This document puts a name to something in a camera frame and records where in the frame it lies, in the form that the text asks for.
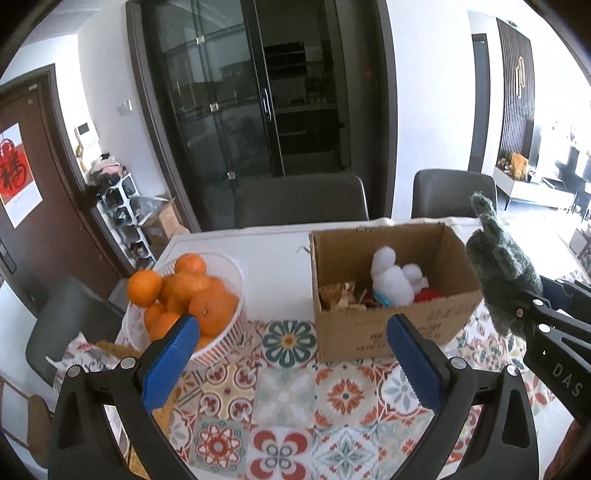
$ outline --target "green knitted glove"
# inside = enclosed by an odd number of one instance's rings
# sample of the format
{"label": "green knitted glove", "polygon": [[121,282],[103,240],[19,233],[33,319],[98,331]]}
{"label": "green knitted glove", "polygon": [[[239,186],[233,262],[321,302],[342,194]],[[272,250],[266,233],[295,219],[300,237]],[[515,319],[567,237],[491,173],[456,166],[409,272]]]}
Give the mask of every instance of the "green knitted glove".
{"label": "green knitted glove", "polygon": [[[474,232],[468,239],[466,253],[482,287],[492,278],[502,278],[516,289],[542,295],[540,276],[530,258],[498,223],[492,202],[477,192],[472,195],[472,207],[480,218],[482,230]],[[511,331],[513,335],[525,337],[523,323],[515,318],[514,312],[501,310],[489,304],[487,299],[485,303],[498,333],[507,336]]]}

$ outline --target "wall decoration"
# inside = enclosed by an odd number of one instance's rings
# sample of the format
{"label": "wall decoration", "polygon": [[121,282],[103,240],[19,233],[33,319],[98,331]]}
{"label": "wall decoration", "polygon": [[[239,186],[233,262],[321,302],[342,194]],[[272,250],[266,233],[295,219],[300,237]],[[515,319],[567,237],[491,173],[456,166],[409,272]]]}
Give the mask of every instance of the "wall decoration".
{"label": "wall decoration", "polygon": [[18,124],[0,134],[0,200],[14,228],[42,201]]}
{"label": "wall decoration", "polygon": [[529,158],[534,133],[535,77],[530,40],[496,19],[501,39],[505,86],[503,123],[497,159],[513,152]]}

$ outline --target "floral tile pattern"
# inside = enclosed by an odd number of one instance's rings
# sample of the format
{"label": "floral tile pattern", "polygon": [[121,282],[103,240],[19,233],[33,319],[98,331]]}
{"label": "floral tile pattern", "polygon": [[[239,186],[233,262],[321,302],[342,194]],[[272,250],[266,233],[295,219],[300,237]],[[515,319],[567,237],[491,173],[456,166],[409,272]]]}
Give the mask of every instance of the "floral tile pattern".
{"label": "floral tile pattern", "polygon": [[240,423],[200,419],[193,432],[189,464],[238,478],[245,469],[249,433]]}
{"label": "floral tile pattern", "polygon": [[247,364],[210,367],[202,385],[199,413],[223,420],[249,422],[258,367]]}
{"label": "floral tile pattern", "polygon": [[317,428],[364,425],[373,419],[376,402],[375,370],[371,361],[319,365],[314,412]]}
{"label": "floral tile pattern", "polygon": [[404,420],[427,411],[418,401],[398,362],[376,364],[380,421]]}
{"label": "floral tile pattern", "polygon": [[256,427],[246,456],[246,477],[265,480],[304,480],[311,477],[312,431]]}
{"label": "floral tile pattern", "polygon": [[316,356],[316,331],[308,322],[283,320],[269,324],[262,351],[270,366],[303,367]]}
{"label": "floral tile pattern", "polygon": [[[218,365],[189,365],[177,385],[169,440],[198,478],[388,480],[433,419],[394,357],[316,360],[313,323],[249,322]],[[442,347],[472,367],[521,371],[534,415],[554,395],[525,366],[525,342],[499,336],[481,304]],[[473,407],[446,462],[453,470],[474,434]]]}
{"label": "floral tile pattern", "polygon": [[304,428],[313,425],[315,380],[316,373],[310,369],[259,369],[253,423]]}
{"label": "floral tile pattern", "polygon": [[378,467],[375,433],[342,428],[314,438],[314,478],[360,480],[373,478]]}
{"label": "floral tile pattern", "polygon": [[432,419],[433,412],[427,410],[401,421],[378,424],[376,438],[380,456],[377,480],[387,480],[393,476],[413,451]]}

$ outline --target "cardboard box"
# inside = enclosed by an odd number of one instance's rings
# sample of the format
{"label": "cardboard box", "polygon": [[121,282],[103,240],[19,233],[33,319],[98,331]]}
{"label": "cardboard box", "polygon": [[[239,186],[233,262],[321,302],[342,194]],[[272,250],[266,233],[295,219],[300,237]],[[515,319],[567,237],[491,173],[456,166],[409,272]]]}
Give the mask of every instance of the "cardboard box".
{"label": "cardboard box", "polygon": [[149,218],[143,225],[142,231],[152,244],[168,244],[174,231],[180,226],[172,202],[167,203],[158,215]]}
{"label": "cardboard box", "polygon": [[[182,225],[179,225],[178,227],[175,228],[173,234],[171,235],[171,239],[177,235],[188,235],[191,232],[189,231],[188,228],[183,227]],[[162,254],[164,253],[164,250],[166,249],[166,247],[168,246],[168,244],[170,243],[170,240],[166,240],[165,242],[162,243],[156,243],[156,244],[150,244],[150,250],[152,251],[152,254],[156,257],[156,260],[158,260]]]}
{"label": "cardboard box", "polygon": [[[312,232],[310,245],[321,362],[391,356],[385,328],[396,313],[405,314],[425,338],[442,345],[466,325],[482,300],[464,243],[442,223]],[[430,286],[444,297],[399,309],[322,310],[320,286],[355,280],[371,289],[372,258],[385,245],[396,251],[398,265],[418,264]]]}

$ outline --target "dining table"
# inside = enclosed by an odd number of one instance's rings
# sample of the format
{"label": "dining table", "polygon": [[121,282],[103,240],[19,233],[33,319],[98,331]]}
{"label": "dining table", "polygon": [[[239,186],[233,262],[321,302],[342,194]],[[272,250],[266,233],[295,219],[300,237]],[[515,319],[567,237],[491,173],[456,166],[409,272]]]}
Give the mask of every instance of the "dining table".
{"label": "dining table", "polygon": [[[589,278],[548,222],[499,213],[501,224],[549,278]],[[474,218],[443,222],[464,242]],[[310,232],[392,226],[391,219],[202,232],[173,237],[155,265],[188,252],[232,258],[244,275],[248,318],[239,345],[210,367],[187,364],[177,385],[168,439],[201,480],[387,480],[434,417],[394,356],[323,364],[317,359]],[[283,342],[287,337],[296,342]],[[128,343],[125,331],[117,343]],[[498,334],[481,303],[452,341],[440,345],[476,369],[514,364],[538,437],[540,478],[572,416],[524,365],[525,340]],[[459,466],[482,407],[474,406],[440,478]],[[499,465],[499,477],[510,465]]]}

